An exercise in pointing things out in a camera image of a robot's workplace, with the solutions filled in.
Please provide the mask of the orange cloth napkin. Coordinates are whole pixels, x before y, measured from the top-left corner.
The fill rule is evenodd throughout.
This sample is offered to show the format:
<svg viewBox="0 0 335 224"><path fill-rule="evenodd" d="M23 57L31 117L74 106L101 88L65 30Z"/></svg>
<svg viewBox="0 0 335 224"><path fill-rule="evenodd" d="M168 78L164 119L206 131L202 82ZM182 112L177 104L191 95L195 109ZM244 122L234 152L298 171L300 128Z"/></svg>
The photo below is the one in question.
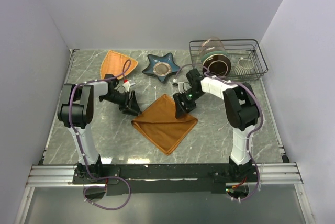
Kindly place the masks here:
<svg viewBox="0 0 335 224"><path fill-rule="evenodd" d="M189 114L175 118L175 102L167 94L131 121L139 133L166 155L178 147L197 123L198 119Z"/></svg>

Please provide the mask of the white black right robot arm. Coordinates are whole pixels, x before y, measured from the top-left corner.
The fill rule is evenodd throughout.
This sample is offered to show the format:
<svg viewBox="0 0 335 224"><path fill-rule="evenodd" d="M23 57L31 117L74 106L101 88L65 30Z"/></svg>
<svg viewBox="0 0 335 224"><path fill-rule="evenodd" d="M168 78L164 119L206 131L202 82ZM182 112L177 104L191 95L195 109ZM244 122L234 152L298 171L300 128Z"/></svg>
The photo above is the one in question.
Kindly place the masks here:
<svg viewBox="0 0 335 224"><path fill-rule="evenodd" d="M180 119L196 108L196 100L204 94L214 95L224 101L228 123L233 128L233 146L229 157L228 176L234 181L241 181L252 171L253 134L263 125L263 113L249 83L239 83L220 79L209 75L206 71L201 75L197 69L186 74L189 88L185 82L173 79L178 92L173 94L175 102L175 118Z"/></svg>

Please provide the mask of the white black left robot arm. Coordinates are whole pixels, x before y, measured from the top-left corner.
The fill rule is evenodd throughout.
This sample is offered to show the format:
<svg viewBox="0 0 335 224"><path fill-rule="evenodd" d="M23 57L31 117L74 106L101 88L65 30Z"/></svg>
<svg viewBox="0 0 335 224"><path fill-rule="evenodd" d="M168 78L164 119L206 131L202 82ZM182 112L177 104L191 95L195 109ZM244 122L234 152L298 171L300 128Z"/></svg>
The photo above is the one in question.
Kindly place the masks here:
<svg viewBox="0 0 335 224"><path fill-rule="evenodd" d="M106 74L102 80L66 83L62 88L57 117L75 142L79 156L75 174L92 183L98 183L104 178L101 156L95 147L91 130L95 100L116 104L120 112L126 115L141 114L135 91L130 90L130 85L125 85L125 91L120 92L118 84L118 77Z"/></svg>

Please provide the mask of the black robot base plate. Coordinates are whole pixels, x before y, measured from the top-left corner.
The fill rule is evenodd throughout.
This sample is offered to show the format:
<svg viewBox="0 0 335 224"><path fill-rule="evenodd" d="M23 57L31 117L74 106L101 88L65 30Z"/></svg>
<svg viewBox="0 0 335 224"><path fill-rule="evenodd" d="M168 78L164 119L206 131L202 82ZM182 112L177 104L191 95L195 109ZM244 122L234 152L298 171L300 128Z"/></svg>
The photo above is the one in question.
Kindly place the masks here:
<svg viewBox="0 0 335 224"><path fill-rule="evenodd" d="M228 183L256 182L258 178L252 164L102 164L90 166L90 171L93 177L78 165L73 184L106 186L109 196L128 192L224 194Z"/></svg>

